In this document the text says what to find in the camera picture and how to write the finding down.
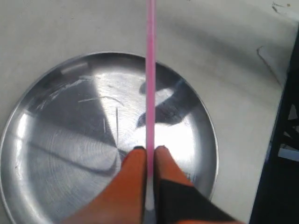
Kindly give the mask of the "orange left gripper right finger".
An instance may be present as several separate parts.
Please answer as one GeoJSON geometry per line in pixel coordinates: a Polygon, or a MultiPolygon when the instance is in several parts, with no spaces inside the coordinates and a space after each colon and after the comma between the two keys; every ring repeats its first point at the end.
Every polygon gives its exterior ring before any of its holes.
{"type": "Polygon", "coordinates": [[[154,196],[158,224],[240,223],[195,188],[165,146],[154,152],[154,196]]]}

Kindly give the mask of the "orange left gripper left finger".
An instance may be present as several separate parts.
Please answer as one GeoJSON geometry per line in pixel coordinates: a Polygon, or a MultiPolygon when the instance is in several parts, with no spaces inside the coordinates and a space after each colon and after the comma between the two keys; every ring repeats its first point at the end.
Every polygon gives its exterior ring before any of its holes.
{"type": "Polygon", "coordinates": [[[135,147],[122,162],[119,173],[88,205],[64,224],[141,224],[147,179],[147,153],[135,147]]]}

